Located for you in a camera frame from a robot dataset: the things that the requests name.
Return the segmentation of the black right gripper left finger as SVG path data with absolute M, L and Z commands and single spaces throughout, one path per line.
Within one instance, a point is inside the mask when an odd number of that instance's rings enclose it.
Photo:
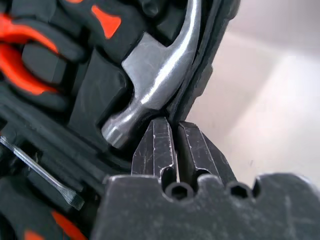
M 131 165 L 132 175 L 150 175 L 162 182 L 177 178 L 177 159 L 172 129 L 164 117 L 153 119 L 138 144 Z

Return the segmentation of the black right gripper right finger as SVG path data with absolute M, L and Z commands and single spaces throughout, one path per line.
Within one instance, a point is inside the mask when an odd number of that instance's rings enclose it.
M 202 174 L 217 176 L 222 183 L 236 181 L 224 154 L 191 122 L 181 121 L 176 131 L 179 178 L 196 183 Z

